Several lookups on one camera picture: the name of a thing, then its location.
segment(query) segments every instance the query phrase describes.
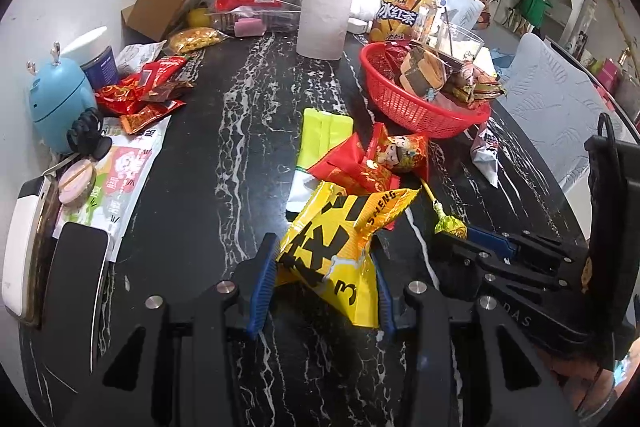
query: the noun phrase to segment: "metal screw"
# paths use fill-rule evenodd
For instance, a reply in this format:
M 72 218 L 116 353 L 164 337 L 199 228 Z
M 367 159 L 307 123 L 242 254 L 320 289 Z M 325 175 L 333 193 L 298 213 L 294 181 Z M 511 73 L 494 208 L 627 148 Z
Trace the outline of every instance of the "metal screw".
M 498 305 L 498 301 L 489 295 L 481 296 L 479 302 L 482 308 L 489 311 L 493 310 Z
M 162 299 L 161 296 L 151 295 L 150 297 L 146 298 L 145 306 L 150 310 L 157 310 L 160 306 L 162 306 L 163 302 L 164 302 L 164 299 Z
M 420 295 L 421 293 L 425 293 L 427 291 L 427 285 L 422 281 L 411 281 L 409 283 L 409 291 L 411 293 L 415 293 L 416 295 Z
M 218 293 L 231 293 L 236 289 L 236 285 L 232 281 L 220 281 L 216 284 L 216 290 Z

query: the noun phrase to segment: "toilet paper roll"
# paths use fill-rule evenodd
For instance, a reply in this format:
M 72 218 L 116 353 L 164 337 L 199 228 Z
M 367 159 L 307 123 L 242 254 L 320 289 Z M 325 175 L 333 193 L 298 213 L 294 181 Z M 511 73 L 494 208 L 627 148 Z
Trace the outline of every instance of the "toilet paper roll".
M 298 53 L 320 60 L 339 60 L 350 9 L 351 0 L 302 0 Z

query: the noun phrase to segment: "blue humidifier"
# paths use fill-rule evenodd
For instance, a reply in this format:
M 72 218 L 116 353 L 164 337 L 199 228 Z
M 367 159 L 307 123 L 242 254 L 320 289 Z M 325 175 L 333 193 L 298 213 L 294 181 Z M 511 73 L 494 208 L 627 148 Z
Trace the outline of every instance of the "blue humidifier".
M 54 42 L 52 62 L 39 71 L 33 62 L 27 69 L 35 77 L 29 91 L 31 120 L 42 139 L 59 154 L 71 154 L 66 132 L 82 112 L 97 107 L 84 71 L 70 58 L 60 58 L 60 43 Z

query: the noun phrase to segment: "table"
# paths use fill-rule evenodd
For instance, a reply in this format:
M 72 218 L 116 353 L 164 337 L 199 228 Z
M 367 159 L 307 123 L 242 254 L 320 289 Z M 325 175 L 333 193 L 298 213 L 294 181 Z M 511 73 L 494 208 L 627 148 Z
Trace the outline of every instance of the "table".
M 339 62 L 296 55 L 294 36 L 225 41 L 198 60 L 196 89 L 172 117 L 131 219 L 102 305 L 99 345 L 129 331 L 149 295 L 194 298 L 242 259 L 266 232 L 287 229 L 285 204 L 296 162 L 302 111 L 348 113 L 363 142 L 373 121 L 388 120 L 367 101 L 358 52 L 349 36 Z M 388 123 L 392 134 L 404 134 Z M 500 139 L 499 186 L 469 158 L 477 128 L 430 144 L 430 185 L 465 221 L 501 231 L 584 239 L 562 191 L 508 113 L 494 102 Z M 402 186 L 418 187 L 411 175 Z M 422 193 L 392 232 L 388 253 L 428 280 L 418 236 L 429 242 L 434 214 Z M 49 374 L 23 335 L 23 364 L 34 407 L 60 423 L 74 383 Z M 406 368 L 406 343 L 351 326 L 300 285 L 276 290 L 255 344 L 233 345 L 245 419 L 255 426 L 393 425 Z

